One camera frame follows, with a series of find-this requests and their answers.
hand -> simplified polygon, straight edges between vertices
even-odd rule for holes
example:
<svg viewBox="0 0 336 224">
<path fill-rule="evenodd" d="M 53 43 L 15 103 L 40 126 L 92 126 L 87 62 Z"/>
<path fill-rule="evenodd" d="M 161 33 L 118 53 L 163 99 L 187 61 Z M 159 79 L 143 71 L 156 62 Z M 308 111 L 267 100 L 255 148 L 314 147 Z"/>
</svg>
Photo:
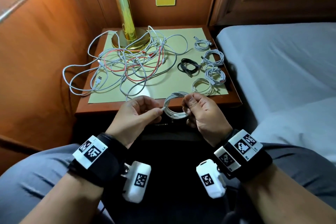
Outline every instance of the hand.
<svg viewBox="0 0 336 224">
<path fill-rule="evenodd" d="M 106 133 L 129 148 L 149 123 L 161 121 L 159 103 L 150 97 L 139 96 L 124 103 Z"/>
<path fill-rule="evenodd" d="M 231 125 L 217 104 L 202 94 L 186 95 L 182 101 L 182 108 L 189 115 L 187 125 L 198 128 L 212 147 L 219 144 L 232 131 Z"/>
</svg>

table top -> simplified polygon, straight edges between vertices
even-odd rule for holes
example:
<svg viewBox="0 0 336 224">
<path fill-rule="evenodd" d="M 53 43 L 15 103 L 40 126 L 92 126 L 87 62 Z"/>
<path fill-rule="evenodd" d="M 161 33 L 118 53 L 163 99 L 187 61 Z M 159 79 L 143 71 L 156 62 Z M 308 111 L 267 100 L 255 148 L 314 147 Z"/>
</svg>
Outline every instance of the table top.
<svg viewBox="0 0 336 224">
<path fill-rule="evenodd" d="M 210 31 L 208 30 L 207 26 L 199 26 L 199 25 L 197 26 L 168 26 L 168 27 L 153 27 L 153 28 L 159 29 L 159 30 L 160 29 L 180 29 L 180 28 L 202 28 L 207 40 L 212 42 L 211 49 L 217 48 L 213 38 L 211 37 Z M 117 31 L 119 29 L 107 28 L 107 29 L 103 29 L 102 32 L 105 32 L 107 30 Z M 98 45 L 97 45 L 97 49 L 95 52 L 95 56 L 98 56 L 99 53 L 103 51 L 104 45 L 106 42 L 106 37 L 107 37 L 106 35 L 103 35 L 100 37 Z M 215 57 L 215 60 L 219 59 L 218 55 L 214 55 L 214 57 Z M 98 66 L 98 62 L 95 62 L 91 65 L 91 68 L 97 67 L 97 66 Z M 210 96 L 210 98 L 213 99 L 217 103 L 217 105 L 219 105 L 220 107 L 238 107 L 242 103 L 237 94 L 235 86 L 233 85 L 233 82 L 228 74 L 228 71 L 225 65 L 222 66 L 221 69 L 226 75 L 225 86 L 229 94 L 214 95 L 214 96 Z M 92 76 L 93 76 L 93 73 L 89 73 L 86 79 L 86 83 L 84 87 L 85 89 L 90 88 L 90 80 Z M 84 114 L 84 113 L 92 113 L 92 112 L 107 112 L 107 111 L 117 112 L 120 106 L 124 103 L 124 101 L 121 101 L 121 102 L 90 103 L 89 104 L 88 103 L 89 98 L 90 96 L 85 96 L 80 99 L 77 110 L 76 110 L 76 114 Z M 157 101 L 160 103 L 160 106 L 162 107 L 165 99 L 157 99 Z M 182 111 L 181 103 L 182 103 L 182 98 L 172 99 L 169 103 L 169 108 L 173 111 L 181 112 Z"/>
</svg>

gold lamp base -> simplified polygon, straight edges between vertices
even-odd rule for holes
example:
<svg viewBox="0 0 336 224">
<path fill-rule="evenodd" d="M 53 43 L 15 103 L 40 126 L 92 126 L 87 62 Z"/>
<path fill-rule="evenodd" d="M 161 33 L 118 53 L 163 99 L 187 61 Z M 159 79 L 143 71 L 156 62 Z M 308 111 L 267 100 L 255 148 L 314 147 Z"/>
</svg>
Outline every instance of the gold lamp base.
<svg viewBox="0 0 336 224">
<path fill-rule="evenodd" d="M 147 31 L 142 28 L 135 28 L 135 33 L 136 33 L 136 40 L 137 40 L 141 38 L 144 34 L 146 34 Z M 134 41 L 127 40 L 125 38 L 124 31 L 121 29 L 112 36 L 112 45 L 114 48 L 119 48 L 117 35 L 119 36 L 119 42 L 120 42 L 121 48 L 125 48 L 132 42 L 136 41 L 136 40 Z M 128 49 L 129 50 L 143 50 L 149 44 L 150 40 L 151 40 L 151 36 L 149 35 L 149 33 L 147 33 L 140 41 L 132 44 L 130 47 L 128 47 Z"/>
</svg>

white wrist-mounted camera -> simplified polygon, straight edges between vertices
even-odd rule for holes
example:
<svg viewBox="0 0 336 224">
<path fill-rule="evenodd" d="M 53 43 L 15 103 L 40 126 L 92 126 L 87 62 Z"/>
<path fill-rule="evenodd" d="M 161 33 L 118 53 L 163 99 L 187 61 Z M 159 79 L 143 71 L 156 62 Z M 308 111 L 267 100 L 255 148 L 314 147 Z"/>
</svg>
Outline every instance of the white wrist-mounted camera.
<svg viewBox="0 0 336 224">
<path fill-rule="evenodd" d="M 217 164 L 211 159 L 203 161 L 196 167 L 196 172 L 202 181 L 209 197 L 218 198 L 225 195 L 225 181 L 217 170 Z"/>
<path fill-rule="evenodd" d="M 125 174 L 121 176 L 127 178 L 122 194 L 126 201 L 137 204 L 142 201 L 151 170 L 150 165 L 138 161 L 131 166 L 125 163 Z"/>
</svg>

yellow mat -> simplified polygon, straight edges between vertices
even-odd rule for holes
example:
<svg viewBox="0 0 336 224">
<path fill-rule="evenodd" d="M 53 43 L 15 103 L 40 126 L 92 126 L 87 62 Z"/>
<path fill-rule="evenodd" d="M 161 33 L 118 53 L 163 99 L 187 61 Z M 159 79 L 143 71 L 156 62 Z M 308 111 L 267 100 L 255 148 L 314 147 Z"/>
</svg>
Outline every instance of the yellow mat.
<svg viewBox="0 0 336 224">
<path fill-rule="evenodd" d="M 177 91 L 185 91 L 185 92 L 191 92 L 191 85 L 197 78 L 204 78 L 204 70 L 200 70 L 198 73 L 195 73 L 192 78 L 189 77 L 186 73 L 182 73 L 177 69 L 178 63 L 180 63 L 181 59 L 188 58 L 191 60 L 196 61 L 198 64 L 201 63 L 202 58 L 201 56 L 204 56 L 205 52 L 199 52 L 194 49 L 194 36 L 198 37 L 199 39 L 206 39 L 203 29 L 202 28 L 185 28 L 185 29 L 165 29 L 165 30 L 157 30 L 161 32 L 166 37 L 169 37 L 174 34 L 181 34 L 183 35 L 187 41 L 188 41 L 188 52 L 177 56 L 177 61 L 175 65 L 166 73 L 161 74 L 157 77 L 154 77 L 153 79 L 150 79 L 147 81 L 145 88 L 138 94 L 138 95 L 146 95 L 149 97 L 152 97 L 154 99 L 160 99 L 160 98 L 167 98 L 171 93 L 177 92 Z M 111 37 L 113 33 L 109 33 L 107 35 L 106 43 L 104 50 L 113 48 L 111 43 Z M 182 53 L 186 49 L 186 41 L 180 37 L 180 36 L 174 36 L 167 40 L 167 45 L 171 46 L 175 52 Z M 107 56 L 107 59 L 113 60 L 117 58 L 117 53 L 112 52 Z M 164 71 L 168 67 L 170 67 L 175 60 L 174 54 L 167 54 L 166 55 L 166 62 L 162 64 L 157 73 Z M 154 61 L 151 64 L 147 64 L 149 66 L 155 66 L 157 62 L 157 59 L 154 59 Z M 188 65 L 188 69 L 193 69 L 194 66 Z M 123 69 L 123 65 L 118 64 L 116 66 L 113 66 L 113 69 Z M 147 71 L 147 75 L 150 75 L 153 68 L 145 68 Z M 143 76 L 144 73 L 142 70 L 139 70 L 137 72 L 139 75 Z M 106 78 L 106 73 L 103 69 L 100 69 L 98 72 L 98 76 L 101 76 L 104 81 Z M 116 82 L 120 77 L 117 75 L 112 74 L 109 72 L 108 79 L 106 83 L 104 84 L 104 87 L 111 85 L 112 83 Z M 131 76 L 132 79 L 140 79 L 135 75 Z M 118 102 L 118 101 L 125 101 L 126 97 L 125 95 L 119 90 L 120 82 L 117 83 L 115 86 L 111 87 L 110 89 L 99 91 L 99 92 L 93 92 L 90 95 L 89 103 L 106 103 L 106 102 Z M 128 92 L 130 87 L 134 85 L 134 82 L 130 80 L 126 80 L 123 85 L 122 89 L 124 92 Z M 132 91 L 132 93 L 136 93 L 142 88 L 142 85 L 136 86 Z M 197 90 L 205 90 L 207 88 L 206 85 L 200 84 L 197 86 Z M 228 91 L 226 90 L 225 86 L 222 85 L 220 87 L 217 87 L 218 92 L 213 91 L 212 95 L 224 95 L 228 94 Z"/>
</svg>

